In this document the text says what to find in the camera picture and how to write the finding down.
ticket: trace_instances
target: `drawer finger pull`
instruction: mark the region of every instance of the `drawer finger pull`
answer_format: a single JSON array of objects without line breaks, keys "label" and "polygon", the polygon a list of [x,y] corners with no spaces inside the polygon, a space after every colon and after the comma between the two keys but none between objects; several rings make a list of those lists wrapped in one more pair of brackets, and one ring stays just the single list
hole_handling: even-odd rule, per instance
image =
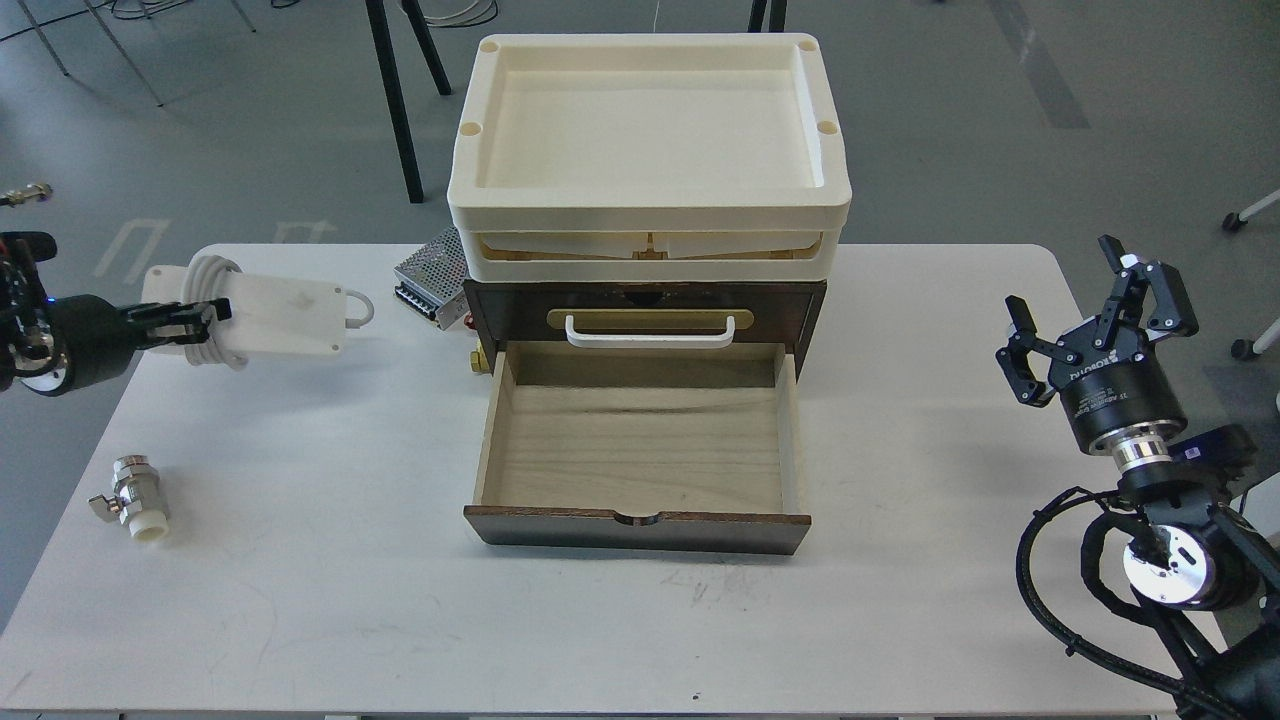
[{"label": "drawer finger pull", "polygon": [[733,316],[727,315],[719,334],[589,334],[573,329],[573,315],[564,316],[564,334],[575,347],[716,350],[728,347],[736,329]]}]

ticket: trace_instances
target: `black chair leg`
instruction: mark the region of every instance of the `black chair leg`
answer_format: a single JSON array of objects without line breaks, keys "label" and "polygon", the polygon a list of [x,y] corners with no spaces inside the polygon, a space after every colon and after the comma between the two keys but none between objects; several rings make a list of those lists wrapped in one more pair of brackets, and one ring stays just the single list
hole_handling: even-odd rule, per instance
[{"label": "black chair leg", "polygon": [[764,6],[769,0],[751,0],[751,19],[746,24],[746,32],[760,32],[764,27]]},{"label": "black chair leg", "polygon": [[408,15],[408,24],[412,26],[413,36],[417,37],[417,45],[422,49],[422,56],[426,58],[426,67],[431,68],[431,79],[435,81],[435,90],[440,95],[453,95],[453,88],[449,87],[449,76],[444,74],[444,63],[440,61],[440,54],[435,51],[431,31],[426,27],[426,20],[422,18],[422,6],[419,5],[417,0],[401,0],[401,8]]},{"label": "black chair leg", "polygon": [[782,32],[787,24],[787,0],[773,0],[769,5],[769,32]]},{"label": "black chair leg", "polygon": [[383,91],[387,94],[387,109],[392,115],[392,132],[396,133],[396,149],[399,151],[401,169],[404,172],[408,201],[422,202],[422,177],[417,172],[413,136],[410,133],[408,114],[404,111],[404,94],[401,90],[399,72],[396,69],[392,33],[387,27],[387,6],[383,0],[365,0],[365,9],[369,12],[369,28],[374,33],[374,51],[378,53],[378,69],[383,74]]}]

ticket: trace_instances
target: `caster wheel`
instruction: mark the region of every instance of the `caster wheel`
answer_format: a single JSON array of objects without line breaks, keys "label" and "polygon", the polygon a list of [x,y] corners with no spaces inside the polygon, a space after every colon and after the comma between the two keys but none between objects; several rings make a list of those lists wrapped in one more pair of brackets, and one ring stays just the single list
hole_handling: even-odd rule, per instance
[{"label": "caster wheel", "polygon": [[1222,229],[1226,232],[1235,232],[1247,224],[1249,224],[1249,222],[1242,220],[1239,213],[1228,213],[1228,215],[1222,218]]},{"label": "caster wheel", "polygon": [[1247,360],[1257,360],[1258,357],[1261,357],[1261,355],[1253,351],[1252,340],[1238,340],[1231,343],[1231,357],[1235,357],[1236,360],[1240,361],[1247,361]]}]

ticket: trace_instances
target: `wooden drawer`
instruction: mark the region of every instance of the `wooden drawer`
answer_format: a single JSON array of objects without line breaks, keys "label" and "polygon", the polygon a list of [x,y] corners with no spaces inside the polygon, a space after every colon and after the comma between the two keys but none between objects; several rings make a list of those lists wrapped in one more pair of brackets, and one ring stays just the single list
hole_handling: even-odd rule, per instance
[{"label": "wooden drawer", "polygon": [[809,529],[782,343],[508,342],[475,503],[494,544],[794,553]]},{"label": "wooden drawer", "polygon": [[[467,302],[475,318],[480,343],[490,368],[497,368],[498,352],[511,342],[564,342],[563,323],[557,313],[566,310],[685,310],[739,311],[750,316],[748,327],[739,324],[733,343],[780,343],[795,356],[795,372],[804,365],[818,311],[827,293],[822,282],[718,282],[718,283],[465,283]],[[723,315],[705,325],[657,328],[663,333],[705,334],[723,329]],[[593,329],[630,331],[636,327]]]}]

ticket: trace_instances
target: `white plastic tray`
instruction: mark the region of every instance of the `white plastic tray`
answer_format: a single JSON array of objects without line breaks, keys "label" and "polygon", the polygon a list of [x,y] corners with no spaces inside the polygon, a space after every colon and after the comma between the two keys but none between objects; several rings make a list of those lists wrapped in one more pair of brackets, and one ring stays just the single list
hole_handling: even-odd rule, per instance
[{"label": "white plastic tray", "polygon": [[488,37],[449,182],[481,281],[822,279],[850,197],[794,33]]}]

